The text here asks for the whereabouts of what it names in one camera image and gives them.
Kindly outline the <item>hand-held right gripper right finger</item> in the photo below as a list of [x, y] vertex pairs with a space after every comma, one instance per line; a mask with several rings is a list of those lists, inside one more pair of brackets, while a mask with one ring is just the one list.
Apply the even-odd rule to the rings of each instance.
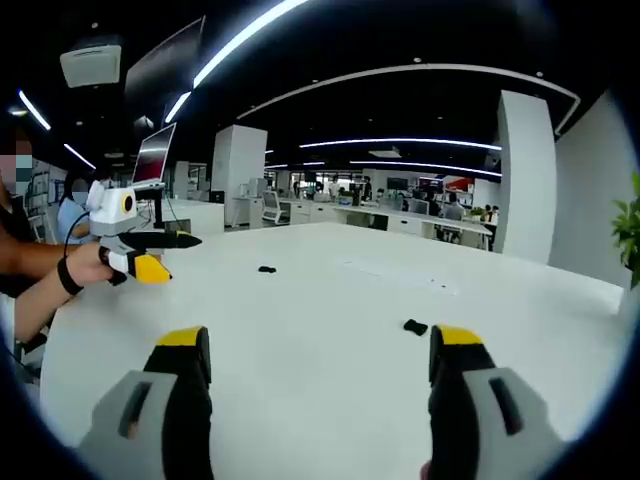
[[429, 479], [540, 479], [565, 449], [544, 399], [474, 332], [430, 336]]

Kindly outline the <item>person's left hand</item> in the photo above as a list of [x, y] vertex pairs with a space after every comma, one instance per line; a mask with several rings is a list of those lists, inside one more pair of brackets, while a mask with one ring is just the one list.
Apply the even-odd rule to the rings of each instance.
[[102, 263], [99, 243], [74, 245], [66, 258], [67, 270], [74, 283], [80, 287], [109, 280], [113, 269]]

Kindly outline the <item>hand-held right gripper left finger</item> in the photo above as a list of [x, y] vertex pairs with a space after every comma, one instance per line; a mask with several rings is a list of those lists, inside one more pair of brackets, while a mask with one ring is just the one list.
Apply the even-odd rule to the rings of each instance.
[[95, 405], [78, 454], [100, 479], [212, 479], [208, 329], [160, 338]]

